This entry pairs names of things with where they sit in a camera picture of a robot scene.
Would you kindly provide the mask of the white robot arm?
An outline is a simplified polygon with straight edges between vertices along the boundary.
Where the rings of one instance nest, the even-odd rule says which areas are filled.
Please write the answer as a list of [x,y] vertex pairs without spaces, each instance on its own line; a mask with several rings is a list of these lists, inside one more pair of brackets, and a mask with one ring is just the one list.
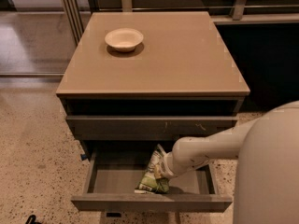
[[180,138],[155,174],[171,179],[232,158],[238,159],[234,224],[299,224],[298,101],[206,138]]

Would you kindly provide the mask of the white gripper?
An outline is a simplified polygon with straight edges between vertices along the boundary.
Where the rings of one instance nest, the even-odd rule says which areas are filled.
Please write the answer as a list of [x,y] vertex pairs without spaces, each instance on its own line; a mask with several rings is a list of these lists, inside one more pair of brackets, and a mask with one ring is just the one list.
[[178,173],[174,172],[173,155],[171,152],[164,154],[161,157],[159,164],[154,166],[154,176],[156,179],[161,179],[163,177],[173,179],[178,177]]

